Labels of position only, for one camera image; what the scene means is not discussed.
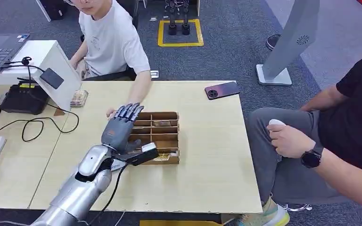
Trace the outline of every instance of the light wood tabletop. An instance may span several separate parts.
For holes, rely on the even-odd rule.
[[[261,212],[259,192],[238,95],[209,101],[204,88],[225,81],[155,81],[145,112],[178,112],[180,164],[129,166],[107,210],[194,213]],[[109,106],[124,104],[132,82],[84,82],[89,92],[79,128],[61,134],[30,209],[46,209],[90,147],[100,144]],[[69,117],[64,128],[73,127]],[[92,210],[108,201],[117,178]]]
[[[9,86],[0,86],[0,99],[8,90]],[[51,117],[62,128],[67,115],[54,117],[54,112],[55,109],[50,106],[38,116],[2,111],[0,128],[15,120],[30,120],[36,117]],[[40,137],[26,143],[21,138],[24,124],[25,122],[17,122],[0,131],[0,136],[7,140],[0,153],[0,208],[29,207],[60,135],[52,122],[45,121]],[[25,138],[36,136],[40,129],[40,123],[29,123],[25,130]]]

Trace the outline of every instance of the white t-shirt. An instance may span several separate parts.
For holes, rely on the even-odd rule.
[[[100,20],[80,12],[79,23],[88,46],[84,60],[91,77],[122,72],[127,65],[137,74],[150,70],[132,17],[116,0]]]

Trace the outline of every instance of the man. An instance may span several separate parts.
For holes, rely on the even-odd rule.
[[[127,103],[139,103],[147,95],[150,66],[132,18],[116,0],[72,0],[80,10],[79,23],[85,40],[70,59],[82,79],[123,72],[127,65],[137,78]],[[107,112],[109,117],[114,110]]]
[[[269,125],[271,119],[287,126]],[[280,161],[290,161],[301,175],[298,181],[305,182],[290,184],[297,200],[340,193],[362,205],[362,60],[336,86],[323,90],[300,110],[254,111],[247,120],[247,133],[263,213],[240,216],[232,223],[288,223],[288,213],[271,198]]]

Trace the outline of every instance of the sneaker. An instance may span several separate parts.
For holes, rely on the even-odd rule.
[[[263,213],[239,215],[225,226],[285,226],[288,222],[289,214],[270,197]]]

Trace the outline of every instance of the white monitor stand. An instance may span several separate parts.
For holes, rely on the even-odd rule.
[[[62,109],[70,110],[70,101],[76,90],[81,87],[81,78],[71,66],[67,56],[56,40],[29,40],[19,50],[12,61],[21,61],[23,57],[31,57],[30,65],[43,70],[51,68],[63,78],[63,83],[58,89],[53,89],[49,84],[40,79],[42,72],[30,68],[32,78],[45,90],[52,100]],[[17,78],[28,79],[27,67],[7,68],[0,72],[0,85],[18,84]]]
[[[319,9],[320,0],[295,0],[277,45],[263,65],[256,65],[260,84],[292,84],[286,67],[315,41]]]

